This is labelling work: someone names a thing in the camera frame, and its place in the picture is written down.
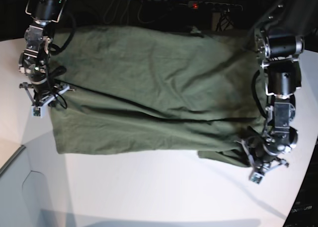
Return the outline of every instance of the white tabletop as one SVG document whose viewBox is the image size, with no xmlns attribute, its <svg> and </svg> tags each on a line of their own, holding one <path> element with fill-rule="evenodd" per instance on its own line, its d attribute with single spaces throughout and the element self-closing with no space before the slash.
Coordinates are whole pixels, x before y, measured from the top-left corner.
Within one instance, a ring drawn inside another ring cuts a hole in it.
<svg viewBox="0 0 318 227">
<path fill-rule="evenodd" d="M 297 115 L 292 124 L 299 131 L 299 141 L 297 148 L 284 156 L 290 167 L 270 172 L 256 185 L 248 181 L 250 168 L 199 159 L 195 151 L 58 155 L 49 119 L 31 119 L 30 101 L 18 89 L 25 79 L 17 70 L 23 48 L 22 39 L 0 43 L 0 68 L 5 74 L 0 97 L 7 101 L 0 106 L 0 138 L 21 144 L 33 140 L 28 145 L 31 168 L 46 175 L 55 211 L 75 213 L 78 223 L 83 216 L 90 216 L 173 222 L 179 227 L 190 223 L 202 227 L 283 226 L 318 135 L 317 103 L 307 82 L 316 64 L 305 62 L 312 57 L 317 60 L 316 54 L 303 55 L 303 88 L 296 93 Z M 50 142 L 45 147 L 41 144 L 44 137 L 43 142 Z M 56 183 L 68 191 L 57 192 Z M 65 199 L 71 208 L 61 204 Z"/>
</svg>

